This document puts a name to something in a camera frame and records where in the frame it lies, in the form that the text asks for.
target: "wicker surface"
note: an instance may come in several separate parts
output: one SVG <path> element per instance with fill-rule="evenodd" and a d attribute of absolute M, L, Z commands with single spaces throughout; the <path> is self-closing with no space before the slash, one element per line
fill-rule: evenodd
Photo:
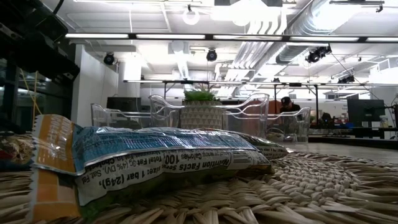
<path fill-rule="evenodd" d="M 130 207 L 114 205 L 94 222 L 398 223 L 397 164 L 309 153 L 272 162 L 273 176 L 201 185 Z"/>

